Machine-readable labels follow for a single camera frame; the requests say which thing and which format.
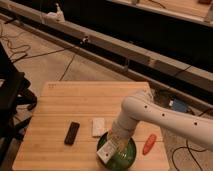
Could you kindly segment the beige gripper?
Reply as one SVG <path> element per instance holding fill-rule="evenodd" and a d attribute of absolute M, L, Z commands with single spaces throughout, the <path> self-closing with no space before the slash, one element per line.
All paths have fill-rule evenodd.
<path fill-rule="evenodd" d="M 108 131 L 107 139 L 115 141 L 118 152 L 122 152 L 128 146 L 128 143 L 129 143 L 129 140 L 127 138 L 121 138 L 116 133 L 114 133 L 112 130 Z"/>

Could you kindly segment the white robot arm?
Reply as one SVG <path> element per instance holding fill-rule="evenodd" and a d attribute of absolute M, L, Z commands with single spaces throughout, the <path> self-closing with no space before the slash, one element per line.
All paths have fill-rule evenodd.
<path fill-rule="evenodd" d="M 144 91 L 122 100 L 121 111 L 113 121 L 108 138 L 114 138 L 124 148 L 140 121 L 163 127 L 213 151 L 213 120 L 158 106 L 151 95 Z"/>

